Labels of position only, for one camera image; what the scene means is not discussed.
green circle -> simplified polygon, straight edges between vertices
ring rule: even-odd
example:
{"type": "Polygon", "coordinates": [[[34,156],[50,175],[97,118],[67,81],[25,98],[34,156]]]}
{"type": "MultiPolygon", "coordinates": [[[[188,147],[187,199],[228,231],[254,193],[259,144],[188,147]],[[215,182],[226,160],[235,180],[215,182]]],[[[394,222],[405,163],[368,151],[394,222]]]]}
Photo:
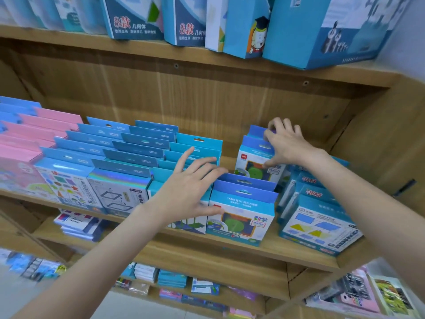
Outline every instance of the green circle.
{"type": "Polygon", "coordinates": [[[240,220],[234,220],[232,218],[225,220],[224,223],[230,232],[240,233],[245,228],[245,225],[240,220]]]}
{"type": "Polygon", "coordinates": [[[251,167],[248,169],[249,176],[254,179],[263,179],[263,171],[261,169],[251,167]]]}

upper shelf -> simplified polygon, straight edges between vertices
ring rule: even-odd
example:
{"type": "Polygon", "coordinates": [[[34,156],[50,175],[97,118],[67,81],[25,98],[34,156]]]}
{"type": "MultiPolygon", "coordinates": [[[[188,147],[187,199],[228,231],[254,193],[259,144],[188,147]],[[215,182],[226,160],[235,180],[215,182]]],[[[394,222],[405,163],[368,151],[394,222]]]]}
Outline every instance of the upper shelf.
{"type": "Polygon", "coordinates": [[[299,70],[262,58],[241,59],[200,47],[175,47],[167,42],[117,41],[104,35],[0,25],[0,37],[386,88],[400,78],[399,73],[380,67],[373,61],[299,70]]]}
{"type": "MultiPolygon", "coordinates": [[[[77,213],[84,213],[84,214],[100,217],[100,218],[117,222],[117,223],[121,223],[125,220],[124,217],[99,214],[99,213],[91,212],[85,209],[66,206],[56,202],[51,202],[49,200],[20,195],[20,194],[16,194],[9,191],[0,190],[0,195],[19,199],[19,200],[24,200],[28,202],[33,202],[36,204],[41,204],[41,205],[45,205],[45,206],[49,206],[53,208],[64,208],[77,213]]],[[[306,267],[317,268],[320,270],[326,270],[330,272],[335,272],[339,270],[339,266],[335,257],[329,256],[324,253],[313,250],[311,248],[296,244],[292,241],[280,238],[277,234],[278,225],[276,222],[273,222],[273,224],[270,226],[269,230],[267,231],[259,247],[251,246],[244,243],[239,243],[239,242],[236,242],[230,239],[221,238],[215,235],[210,235],[210,234],[201,235],[201,234],[190,233],[184,230],[172,229],[172,228],[164,228],[161,232],[165,234],[170,234],[173,236],[178,236],[184,239],[198,241],[200,243],[207,243],[207,244],[227,247],[237,251],[257,254],[263,257],[268,257],[268,258],[276,259],[280,261],[301,264],[306,267]]]]}

graduation cap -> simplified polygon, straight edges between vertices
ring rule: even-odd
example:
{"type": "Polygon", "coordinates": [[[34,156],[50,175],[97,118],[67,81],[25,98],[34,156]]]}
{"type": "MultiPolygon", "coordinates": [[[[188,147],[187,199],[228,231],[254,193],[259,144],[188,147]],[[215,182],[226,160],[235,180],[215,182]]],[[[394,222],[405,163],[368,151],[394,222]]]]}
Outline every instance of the graduation cap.
{"type": "Polygon", "coordinates": [[[255,29],[259,32],[263,32],[267,29],[267,25],[269,24],[268,18],[262,16],[260,18],[255,19],[257,21],[257,26],[255,29]]]}

tiled floor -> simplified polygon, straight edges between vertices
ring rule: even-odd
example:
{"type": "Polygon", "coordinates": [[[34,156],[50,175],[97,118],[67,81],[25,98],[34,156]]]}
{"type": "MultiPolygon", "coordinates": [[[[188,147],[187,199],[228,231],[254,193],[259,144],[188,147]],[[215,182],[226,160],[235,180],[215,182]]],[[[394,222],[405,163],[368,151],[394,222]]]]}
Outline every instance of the tiled floor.
{"type": "MultiPolygon", "coordinates": [[[[0,266],[0,319],[8,319],[13,316],[27,302],[39,293],[43,292],[52,284],[47,280],[35,284],[29,280],[20,278],[8,271],[8,268],[0,266]]],[[[102,304],[96,310],[92,319],[207,319],[193,313],[174,309],[153,302],[109,292],[102,304]]]]}

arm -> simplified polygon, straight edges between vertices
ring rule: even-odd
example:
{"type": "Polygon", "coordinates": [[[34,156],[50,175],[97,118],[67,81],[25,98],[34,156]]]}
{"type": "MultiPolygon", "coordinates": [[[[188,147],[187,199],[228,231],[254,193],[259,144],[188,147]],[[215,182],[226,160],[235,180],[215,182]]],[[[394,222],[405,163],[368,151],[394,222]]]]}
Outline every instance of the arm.
{"type": "Polygon", "coordinates": [[[222,214],[221,208],[201,206],[199,201],[227,170],[209,163],[216,158],[203,158],[183,171],[192,152],[193,148],[183,154],[173,175],[152,199],[136,207],[50,289],[13,318],[90,318],[122,271],[158,231],[177,220],[222,214]]]}
{"type": "Polygon", "coordinates": [[[425,266],[425,218],[396,201],[335,161],[326,151],[309,144],[299,125],[275,118],[264,136],[275,150],[265,167],[280,163],[306,167],[334,195],[358,228],[382,256],[402,275],[421,300],[425,286],[420,279],[425,266]]]}

